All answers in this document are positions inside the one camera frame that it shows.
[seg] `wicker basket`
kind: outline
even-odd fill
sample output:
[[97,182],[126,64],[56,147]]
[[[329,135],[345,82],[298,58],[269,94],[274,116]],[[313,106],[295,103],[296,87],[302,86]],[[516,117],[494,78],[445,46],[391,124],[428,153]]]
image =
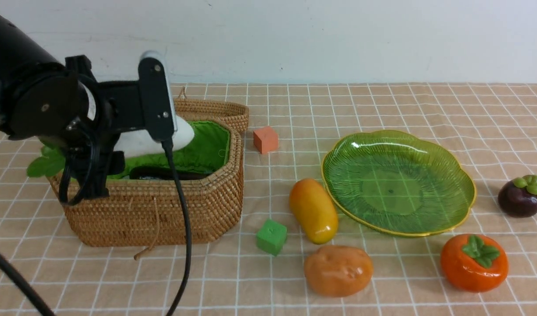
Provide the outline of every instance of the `wicker basket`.
[[183,87],[175,99],[177,115],[189,121],[219,119],[238,132],[249,128],[249,108],[234,102],[186,98]]
[[[208,120],[230,132],[227,163],[202,180],[182,181],[192,228],[192,243],[212,242],[238,224],[243,206],[243,142],[248,108],[240,104],[177,98],[178,116]],[[191,112],[190,106],[200,112]],[[48,178],[58,194],[61,173]],[[92,247],[185,244],[184,219],[173,181],[109,180],[108,198],[64,206],[69,226],[81,242]],[[79,189],[69,186],[69,198]]]

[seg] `orange cube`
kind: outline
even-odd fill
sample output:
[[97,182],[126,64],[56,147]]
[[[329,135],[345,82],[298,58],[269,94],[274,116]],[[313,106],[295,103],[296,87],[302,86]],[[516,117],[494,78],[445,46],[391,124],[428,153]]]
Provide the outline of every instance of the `orange cube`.
[[270,127],[259,128],[252,133],[252,142],[261,154],[278,149],[278,134]]

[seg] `white wall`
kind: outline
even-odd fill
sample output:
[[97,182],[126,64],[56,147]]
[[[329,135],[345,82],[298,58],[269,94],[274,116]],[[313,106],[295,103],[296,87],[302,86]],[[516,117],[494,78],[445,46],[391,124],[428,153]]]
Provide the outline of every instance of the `white wall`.
[[101,80],[166,53],[174,82],[537,82],[537,0],[0,0]]

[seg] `mangosteen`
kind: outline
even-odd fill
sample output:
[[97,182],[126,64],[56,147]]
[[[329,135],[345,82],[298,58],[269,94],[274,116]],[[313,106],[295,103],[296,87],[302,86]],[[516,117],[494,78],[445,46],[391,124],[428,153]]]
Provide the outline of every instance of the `mangosteen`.
[[501,210],[511,217],[534,216],[537,214],[537,176],[529,174],[507,182],[498,200]]

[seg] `green plastic plate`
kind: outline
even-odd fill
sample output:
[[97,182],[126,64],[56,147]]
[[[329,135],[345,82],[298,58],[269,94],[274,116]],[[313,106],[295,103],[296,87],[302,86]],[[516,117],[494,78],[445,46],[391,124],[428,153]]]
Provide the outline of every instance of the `green plastic plate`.
[[324,157],[321,171],[342,212],[397,236],[453,230],[477,197],[475,183],[448,150],[397,130],[342,138]]

